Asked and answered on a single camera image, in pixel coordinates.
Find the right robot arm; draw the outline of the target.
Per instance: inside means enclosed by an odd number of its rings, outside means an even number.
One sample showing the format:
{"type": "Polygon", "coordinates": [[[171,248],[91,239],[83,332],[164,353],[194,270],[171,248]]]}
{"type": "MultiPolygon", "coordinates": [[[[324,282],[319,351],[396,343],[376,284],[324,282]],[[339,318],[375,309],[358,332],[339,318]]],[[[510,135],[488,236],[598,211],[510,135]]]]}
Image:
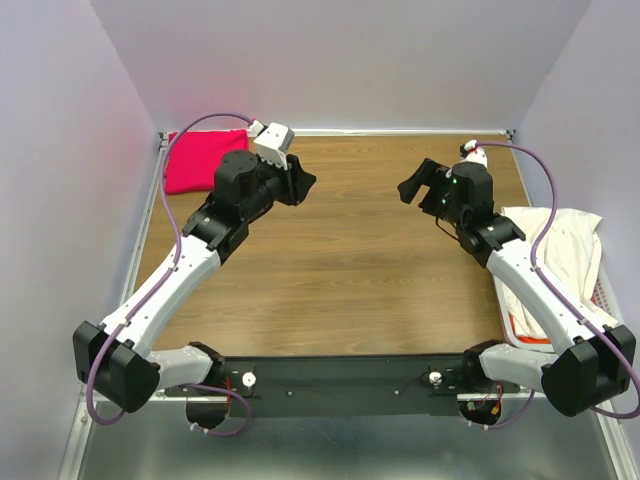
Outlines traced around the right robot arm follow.
{"type": "Polygon", "coordinates": [[[493,179],[482,163],[453,167],[426,159],[398,186],[402,202],[428,189],[420,209],[455,229],[459,245],[500,280],[542,327],[549,353],[506,343],[477,350],[480,376],[543,393],[561,414],[573,417],[639,384],[633,369],[636,339],[624,325],[601,322],[543,264],[508,217],[494,210],[493,179]]]}

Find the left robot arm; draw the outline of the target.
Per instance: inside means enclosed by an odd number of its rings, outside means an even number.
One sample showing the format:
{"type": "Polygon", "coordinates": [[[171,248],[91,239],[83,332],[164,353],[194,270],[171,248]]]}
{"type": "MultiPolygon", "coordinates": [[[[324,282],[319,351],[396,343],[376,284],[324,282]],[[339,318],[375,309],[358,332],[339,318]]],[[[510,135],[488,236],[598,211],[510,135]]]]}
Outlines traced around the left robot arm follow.
{"type": "Polygon", "coordinates": [[[246,150],[225,154],[213,189],[166,259],[116,311],[74,332],[76,371],[87,393],[133,413],[160,389],[213,379],[224,362],[215,350],[192,342],[156,351],[157,338],[195,288],[244,242],[251,223],[277,202],[299,205],[315,182],[294,155],[279,168],[246,150]]]}

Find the white t shirt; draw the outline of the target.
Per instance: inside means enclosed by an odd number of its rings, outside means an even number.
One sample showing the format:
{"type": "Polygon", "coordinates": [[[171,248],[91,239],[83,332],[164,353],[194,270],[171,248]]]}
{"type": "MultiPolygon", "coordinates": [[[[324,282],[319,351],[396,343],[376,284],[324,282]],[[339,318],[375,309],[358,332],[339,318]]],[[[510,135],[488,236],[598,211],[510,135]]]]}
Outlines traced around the white t shirt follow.
{"type": "MultiPolygon", "coordinates": [[[[537,258],[586,308],[601,316],[609,326],[615,327],[618,322],[590,302],[602,256],[602,245],[597,234],[601,220],[600,216],[593,213],[571,208],[559,209],[537,249],[537,258]]],[[[507,287],[505,296],[515,326],[521,328],[520,333],[547,338],[535,318],[507,287]]]]}

